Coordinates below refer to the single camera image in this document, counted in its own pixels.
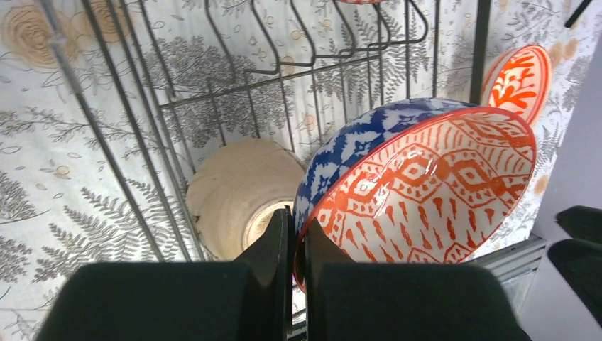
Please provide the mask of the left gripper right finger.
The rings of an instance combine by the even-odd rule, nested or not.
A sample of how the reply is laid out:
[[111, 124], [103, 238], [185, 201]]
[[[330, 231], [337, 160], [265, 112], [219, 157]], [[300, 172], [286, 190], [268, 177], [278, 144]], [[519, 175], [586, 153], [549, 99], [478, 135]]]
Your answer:
[[317, 221], [305, 235], [309, 340], [527, 340], [506, 294], [473, 265], [356, 263]]

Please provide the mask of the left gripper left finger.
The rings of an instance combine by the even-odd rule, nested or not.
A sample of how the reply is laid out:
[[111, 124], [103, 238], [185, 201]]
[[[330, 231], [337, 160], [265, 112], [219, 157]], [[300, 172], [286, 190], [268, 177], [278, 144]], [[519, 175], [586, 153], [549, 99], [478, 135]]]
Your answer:
[[94, 263], [76, 270], [39, 340], [285, 340], [292, 327], [289, 207], [233, 261]]

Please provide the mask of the blue white patterned bowl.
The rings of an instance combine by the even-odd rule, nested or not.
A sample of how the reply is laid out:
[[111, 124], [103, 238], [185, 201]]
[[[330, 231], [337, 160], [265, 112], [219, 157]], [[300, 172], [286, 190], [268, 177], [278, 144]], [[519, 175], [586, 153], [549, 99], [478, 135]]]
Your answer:
[[356, 117], [297, 188], [295, 281], [306, 289], [312, 222], [354, 261], [465, 261], [518, 206], [536, 159], [531, 126], [505, 109], [414, 98]]

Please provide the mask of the red white patterned bowl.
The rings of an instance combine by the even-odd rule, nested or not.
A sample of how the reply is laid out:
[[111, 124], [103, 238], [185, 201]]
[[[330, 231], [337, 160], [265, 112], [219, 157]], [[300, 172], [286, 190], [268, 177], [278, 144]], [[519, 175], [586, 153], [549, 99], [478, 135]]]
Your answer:
[[534, 126], [552, 85], [552, 61], [541, 45], [510, 49], [486, 64], [481, 105], [514, 112]]

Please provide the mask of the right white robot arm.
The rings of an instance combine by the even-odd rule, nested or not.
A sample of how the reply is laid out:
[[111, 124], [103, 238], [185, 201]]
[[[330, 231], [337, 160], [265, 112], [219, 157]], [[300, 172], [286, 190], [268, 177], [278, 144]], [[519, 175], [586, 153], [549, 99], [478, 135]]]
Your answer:
[[577, 205], [556, 214], [569, 235], [547, 252], [562, 278], [601, 324], [601, 209]]

